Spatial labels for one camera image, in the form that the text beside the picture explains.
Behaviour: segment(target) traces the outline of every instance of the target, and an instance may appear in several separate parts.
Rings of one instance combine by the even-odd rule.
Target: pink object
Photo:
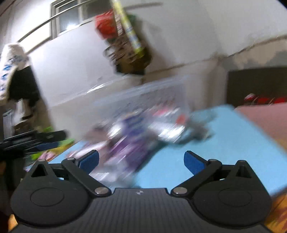
[[[276,140],[287,141],[287,103],[236,108]]]

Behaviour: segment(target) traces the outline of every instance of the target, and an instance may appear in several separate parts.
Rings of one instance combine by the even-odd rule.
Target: light blue tabletop
[[[172,188],[192,177],[184,166],[183,156],[191,150],[204,159],[223,164],[246,160],[270,195],[287,187],[287,154],[260,128],[235,112],[231,106],[213,108],[215,119],[208,123],[213,136],[205,141],[192,140],[184,145],[168,145],[151,157],[138,171],[136,185],[142,188]],[[77,143],[52,163],[60,163],[65,155],[81,145]]]

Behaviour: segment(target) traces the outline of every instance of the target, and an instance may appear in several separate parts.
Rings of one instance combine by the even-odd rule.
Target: window frame
[[[82,2],[81,0],[70,0],[70,1],[69,0],[56,0],[56,1],[52,2],[50,4],[51,17],[56,15],[57,13],[59,13],[60,7],[66,5],[68,3],[74,2],[74,1],[76,1],[77,4],[80,4]],[[86,8],[87,8],[87,4],[84,4],[84,5],[78,7],[79,24],[75,28],[77,28],[83,24],[86,24],[88,22],[91,22],[93,20],[94,17],[91,17],[91,18],[84,20],[84,16],[87,15]],[[51,21],[50,25],[51,25],[50,27],[51,27],[52,39],[55,39],[56,37],[63,35],[64,33],[68,32],[68,31],[75,29],[75,28],[72,28],[72,29],[60,32],[60,18],[59,17],[57,17],[56,19],[53,19]]]

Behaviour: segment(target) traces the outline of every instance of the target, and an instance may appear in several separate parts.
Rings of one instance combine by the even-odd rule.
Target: clear plastic container
[[[104,121],[116,121],[120,116],[137,109],[145,111],[157,104],[174,103],[182,113],[189,114],[185,82],[188,77],[172,77],[109,95],[92,105],[79,109],[76,127],[88,132],[92,126]]]

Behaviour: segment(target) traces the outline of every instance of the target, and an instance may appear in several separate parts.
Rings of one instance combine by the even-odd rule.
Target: metal rod
[[[60,13],[58,13],[58,14],[55,14],[55,15],[52,16],[51,18],[47,19],[47,20],[44,21],[43,23],[39,24],[37,27],[33,28],[31,31],[29,31],[25,36],[23,36],[20,40],[18,40],[18,43],[20,43],[22,40],[24,40],[25,38],[27,38],[27,37],[28,37],[29,35],[31,35],[33,32],[35,32],[36,30],[38,30],[40,27],[42,27],[42,26],[44,26],[45,24],[51,22],[53,19],[59,17],[61,14],[65,13],[65,12],[67,12],[67,11],[69,11],[69,10],[75,8],[75,7],[79,7],[79,6],[82,6],[82,5],[84,5],[84,4],[87,4],[87,3],[90,3],[90,2],[95,2],[95,1],[97,1],[97,0],[87,0],[87,1],[85,1],[85,2],[82,2],[82,3],[79,3],[79,4],[75,5],[75,6],[72,6],[72,7],[68,8],[68,9],[66,9],[66,10],[64,10],[64,11],[62,11],[62,12],[60,12]]]

